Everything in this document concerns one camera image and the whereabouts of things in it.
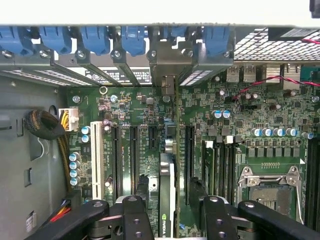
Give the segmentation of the black RAM slot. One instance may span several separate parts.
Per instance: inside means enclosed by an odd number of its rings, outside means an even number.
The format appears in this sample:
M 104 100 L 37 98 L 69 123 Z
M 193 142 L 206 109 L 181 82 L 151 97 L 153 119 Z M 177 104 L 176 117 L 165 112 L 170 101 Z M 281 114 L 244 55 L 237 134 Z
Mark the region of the black RAM slot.
M 313 197 L 312 197 L 312 166 L 313 166 L 313 140 L 307 141 L 307 158 L 306 158 L 306 192 L 305 192 L 305 225 L 313 228 Z
M 317 232 L 320 232 L 320 141 L 316 142 L 316 154 L 315 154 L 315 229 Z
M 217 163 L 216 193 L 218 196 L 224 197 L 225 196 L 225 163 L 224 163 L 224 147 L 221 143 L 217 144 L 216 163 Z
M 236 147 L 234 137 L 227 135 L 225 139 L 226 160 L 227 160 L 227 189 L 226 199 L 228 202 L 234 204 L 235 195 L 235 164 L 236 164 Z

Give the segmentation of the CPU socket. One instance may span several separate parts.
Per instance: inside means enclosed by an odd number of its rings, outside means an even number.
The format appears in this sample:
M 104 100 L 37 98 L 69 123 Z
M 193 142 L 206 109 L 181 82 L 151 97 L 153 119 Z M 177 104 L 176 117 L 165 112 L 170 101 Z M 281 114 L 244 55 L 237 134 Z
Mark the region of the CPU socket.
M 251 200 L 296 220 L 296 184 L 300 170 L 292 165 L 287 173 L 253 173 L 247 165 L 243 167 L 237 182 L 236 203 Z

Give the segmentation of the long expansion slot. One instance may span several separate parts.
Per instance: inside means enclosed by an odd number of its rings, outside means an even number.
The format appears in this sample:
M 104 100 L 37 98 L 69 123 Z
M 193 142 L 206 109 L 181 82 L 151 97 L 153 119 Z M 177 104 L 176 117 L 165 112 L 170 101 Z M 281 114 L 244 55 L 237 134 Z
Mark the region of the long expansion slot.
M 130 178 L 131 178 L 131 191 L 136 191 L 139 182 L 139 160 L 140 160 L 140 140 L 139 140 L 139 127 L 129 127 L 129 142 L 130 142 Z
M 123 164 L 122 164 L 122 144 L 121 129 L 119 126 L 111 128 L 112 141 L 112 177 L 113 177 L 113 200 L 123 195 Z
M 185 204 L 190 203 L 190 185 L 191 178 L 194 176 L 194 158 L 195 158 L 195 127 L 193 125 L 185 126 L 184 138 L 184 189 Z

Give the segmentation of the white PCI expansion slot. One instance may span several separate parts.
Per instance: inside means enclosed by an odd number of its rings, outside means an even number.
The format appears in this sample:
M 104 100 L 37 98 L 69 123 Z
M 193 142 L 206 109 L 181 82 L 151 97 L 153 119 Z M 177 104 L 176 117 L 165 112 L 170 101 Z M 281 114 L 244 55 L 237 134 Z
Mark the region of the white PCI expansion slot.
M 101 121 L 92 121 L 90 123 L 90 144 L 92 199 L 102 200 L 105 197 L 105 170 L 103 151 L 103 123 Z

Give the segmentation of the short expansion slot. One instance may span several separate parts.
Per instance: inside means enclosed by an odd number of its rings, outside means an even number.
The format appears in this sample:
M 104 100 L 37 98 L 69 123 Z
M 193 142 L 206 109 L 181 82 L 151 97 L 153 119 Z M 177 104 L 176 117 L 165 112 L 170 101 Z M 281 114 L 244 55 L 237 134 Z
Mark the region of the short expansion slot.
M 156 150 L 158 148 L 158 127 L 156 125 L 150 125 L 148 127 L 148 142 L 150 150 Z

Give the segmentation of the green motherboard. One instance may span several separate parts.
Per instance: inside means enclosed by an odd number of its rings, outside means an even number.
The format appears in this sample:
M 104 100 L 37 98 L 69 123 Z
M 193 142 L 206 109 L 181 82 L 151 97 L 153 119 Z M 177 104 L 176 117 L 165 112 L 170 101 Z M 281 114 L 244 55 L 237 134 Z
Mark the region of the green motherboard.
M 315 155 L 320 141 L 320 83 L 296 81 L 277 76 L 278 84 L 256 78 L 253 83 L 226 82 L 227 74 L 196 86 L 178 87 L 179 192 L 176 209 L 177 238 L 202 237 L 190 204 L 185 196 L 185 127 L 195 127 L 194 174 L 208 195 L 217 195 L 217 144 L 224 152 L 224 197 L 227 200 L 227 154 L 225 140 L 233 136 L 235 144 L 234 202 L 242 169 L 249 166 L 255 174 L 287 173 L 299 168 L 302 177 L 302 212 L 306 206 L 308 140 L 313 140 L 312 213 L 315 229 Z M 283 82 L 299 84 L 299 90 L 283 90 Z M 130 126 L 139 128 L 139 177 L 147 175 L 146 210 L 153 233 L 159 237 L 159 163 L 161 128 L 159 118 L 168 107 L 161 100 L 158 87 L 83 87 L 68 92 L 68 105 L 78 109 L 78 130 L 69 136 L 69 175 L 73 189 L 81 191 L 81 200 L 93 199 L 91 162 L 91 122 L 102 122 L 104 198 L 110 205 L 113 197 L 112 127 L 121 130 L 123 195 L 135 194 L 131 187 Z M 149 149 L 149 126 L 157 126 L 155 150 Z

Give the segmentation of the white power connector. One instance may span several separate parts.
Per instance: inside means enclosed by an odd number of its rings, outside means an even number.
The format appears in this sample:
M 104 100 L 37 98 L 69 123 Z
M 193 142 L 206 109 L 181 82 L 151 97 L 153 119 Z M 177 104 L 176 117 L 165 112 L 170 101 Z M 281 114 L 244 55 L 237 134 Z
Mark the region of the white power connector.
M 79 129 L 79 110 L 77 108 L 59 108 L 59 123 L 66 132 L 76 132 Z

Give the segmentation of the dark grey PC case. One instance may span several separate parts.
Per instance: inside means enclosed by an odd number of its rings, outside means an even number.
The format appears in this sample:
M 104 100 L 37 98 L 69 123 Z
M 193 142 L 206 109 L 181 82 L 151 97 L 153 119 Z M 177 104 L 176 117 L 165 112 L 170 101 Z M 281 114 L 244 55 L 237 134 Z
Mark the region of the dark grey PC case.
M 35 233 L 58 209 L 71 191 L 69 137 L 59 121 L 59 109 L 70 108 L 68 92 L 75 88 L 143 88 L 156 87 L 152 82 L 147 53 L 150 50 L 148 29 L 161 26 L 187 26 L 183 41 L 190 44 L 186 53 L 193 67 L 197 43 L 203 43 L 204 27 L 229 27 L 228 43 L 234 44 L 233 65 L 239 67 L 239 80 L 244 79 L 244 66 L 256 67 L 256 78 L 268 80 L 267 64 L 279 64 L 284 75 L 285 64 L 320 66 L 320 44 L 298 41 L 268 41 L 268 28 L 315 29 L 309 37 L 320 40 L 320 26 L 235 26 L 231 24 L 99 24 L 99 25 L 5 25 L 25 27 L 30 32 L 34 54 L 20 56 L 0 48 L 0 71 L 28 77 L 59 87 L 0 76 L 0 240 L 25 240 Z M 83 45 L 81 27 L 106 26 L 110 52 L 96 55 Z M 122 47 L 122 26 L 144 26 L 145 54 L 131 56 Z M 69 54 L 58 54 L 46 47 L 40 27 L 68 27 L 72 40 Z M 133 74 L 136 69 L 149 69 L 151 84 L 141 85 Z M 36 70 L 53 70 L 83 78 L 85 71 L 105 78 L 110 83 L 82 86 Z M 123 72 L 131 84 L 121 84 L 104 70 Z

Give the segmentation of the black back panel label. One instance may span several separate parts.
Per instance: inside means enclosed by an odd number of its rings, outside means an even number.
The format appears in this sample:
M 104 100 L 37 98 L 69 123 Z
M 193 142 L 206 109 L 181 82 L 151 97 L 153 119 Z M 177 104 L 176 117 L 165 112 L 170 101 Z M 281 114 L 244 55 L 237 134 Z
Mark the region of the black back panel label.
M 107 69 L 107 70 L 103 70 L 103 71 L 120 84 L 124 84 L 124 85 L 131 84 L 131 81 L 125 76 L 125 74 L 122 71 L 114 70 L 114 69 Z M 138 82 L 141 85 L 151 85 L 152 84 L 152 79 L 151 79 L 151 74 L 150 74 L 149 69 L 138 68 L 138 69 L 133 69 L 132 72 L 133 72 L 135 78 L 138 80 Z M 98 83 L 104 84 L 104 85 L 110 84 L 110 82 L 107 79 L 105 79 L 101 76 L 98 76 L 97 74 L 95 74 L 89 70 L 85 71 L 85 76 L 87 78 L 90 78 L 90 79 L 92 79 Z

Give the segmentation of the perforated metal slot cover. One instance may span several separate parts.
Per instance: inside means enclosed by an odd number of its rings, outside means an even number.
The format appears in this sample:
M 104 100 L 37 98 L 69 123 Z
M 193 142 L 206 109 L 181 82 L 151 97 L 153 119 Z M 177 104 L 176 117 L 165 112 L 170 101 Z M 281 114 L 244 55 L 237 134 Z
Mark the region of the perforated metal slot cover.
M 20 75 L 16 75 L 16 74 L 13 74 L 13 73 L 7 73 L 7 72 L 3 72 L 3 71 L 0 71 L 0 76 L 6 77 L 6 78 L 10 78 L 10 79 L 15 79 L 15 80 L 27 81 L 27 82 L 35 83 L 35 84 L 50 86 L 50 87 L 59 87 L 59 85 L 55 84 L 55 83 L 49 83 L 49 82 L 45 82 L 45 81 L 42 81 L 42 80 L 36 80 L 36 79 L 33 79 L 33 78 L 20 76 Z
M 57 79 L 66 80 L 70 83 L 77 84 L 80 86 L 97 86 L 97 84 L 92 83 L 90 81 L 90 79 L 84 81 L 84 79 L 81 77 L 76 77 L 74 75 L 67 75 L 65 73 L 61 73 L 61 72 L 54 71 L 54 70 L 35 70 L 35 71 L 38 73 L 47 75 L 47 76 L 57 78 Z
M 222 53 L 210 56 L 204 43 L 197 43 L 195 63 L 191 70 L 184 74 L 179 81 L 180 87 L 191 87 L 211 79 L 215 75 L 225 71 L 234 63 L 234 44 L 228 43 Z

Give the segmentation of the silver USB port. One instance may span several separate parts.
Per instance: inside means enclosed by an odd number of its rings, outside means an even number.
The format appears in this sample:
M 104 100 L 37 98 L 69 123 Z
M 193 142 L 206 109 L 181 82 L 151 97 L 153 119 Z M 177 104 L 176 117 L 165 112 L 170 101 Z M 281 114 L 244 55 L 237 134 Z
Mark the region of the silver USB port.
M 256 67 L 254 65 L 245 65 L 243 67 L 243 82 L 254 83 L 256 81 Z
M 240 69 L 237 65 L 230 66 L 226 71 L 227 83 L 238 83 L 240 81 Z

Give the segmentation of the silver port block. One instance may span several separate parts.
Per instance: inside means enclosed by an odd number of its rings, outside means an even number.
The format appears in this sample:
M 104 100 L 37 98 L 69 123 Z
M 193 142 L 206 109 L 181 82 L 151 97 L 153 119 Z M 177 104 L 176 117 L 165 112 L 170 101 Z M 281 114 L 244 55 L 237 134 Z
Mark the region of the silver port block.
M 297 64 L 293 63 L 286 63 L 284 65 L 284 73 L 283 76 L 286 79 L 291 79 L 294 81 L 300 80 L 300 73 L 301 73 L 301 67 Z M 299 90 L 300 84 L 299 83 L 293 83 L 291 81 L 284 81 L 283 82 L 283 90 Z
M 279 84 L 280 80 L 275 78 L 280 75 L 281 65 L 268 63 L 265 66 L 265 78 L 267 79 L 267 84 Z

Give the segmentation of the teal port connector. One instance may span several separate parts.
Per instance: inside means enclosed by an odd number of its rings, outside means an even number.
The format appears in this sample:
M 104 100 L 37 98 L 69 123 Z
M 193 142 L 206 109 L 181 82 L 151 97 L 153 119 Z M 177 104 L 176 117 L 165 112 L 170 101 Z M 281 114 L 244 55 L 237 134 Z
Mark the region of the teal port connector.
M 320 83 L 320 65 L 303 65 L 300 69 L 300 81 Z

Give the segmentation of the blue card retention clip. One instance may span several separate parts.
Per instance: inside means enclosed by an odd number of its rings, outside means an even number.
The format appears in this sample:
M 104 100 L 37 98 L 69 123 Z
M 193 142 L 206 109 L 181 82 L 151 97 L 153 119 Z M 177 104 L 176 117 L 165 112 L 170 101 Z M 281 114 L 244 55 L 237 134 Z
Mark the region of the blue card retention clip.
M 23 26 L 0 26 L 0 48 L 19 56 L 34 54 L 31 34 Z
M 227 51 L 230 28 L 226 26 L 205 26 L 202 42 L 205 44 L 207 55 L 214 57 Z
M 106 26 L 83 26 L 80 28 L 84 47 L 97 56 L 106 55 L 111 50 Z
M 122 26 L 121 44 L 132 57 L 144 55 L 146 53 L 145 27 Z
M 42 43 L 60 55 L 72 52 L 72 38 L 67 26 L 41 26 L 39 34 Z
M 177 38 L 184 38 L 187 26 L 164 26 L 160 34 L 161 40 L 175 41 Z

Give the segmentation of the black case fan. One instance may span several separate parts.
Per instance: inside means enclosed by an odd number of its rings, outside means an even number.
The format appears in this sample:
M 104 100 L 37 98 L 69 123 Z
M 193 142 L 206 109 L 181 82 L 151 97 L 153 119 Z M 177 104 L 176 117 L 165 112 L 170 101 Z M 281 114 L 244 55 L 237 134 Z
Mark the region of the black case fan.
M 303 43 L 320 44 L 320 40 L 312 40 L 309 36 L 316 33 L 317 29 L 312 28 L 292 28 L 292 27 L 269 27 L 268 41 L 302 41 Z

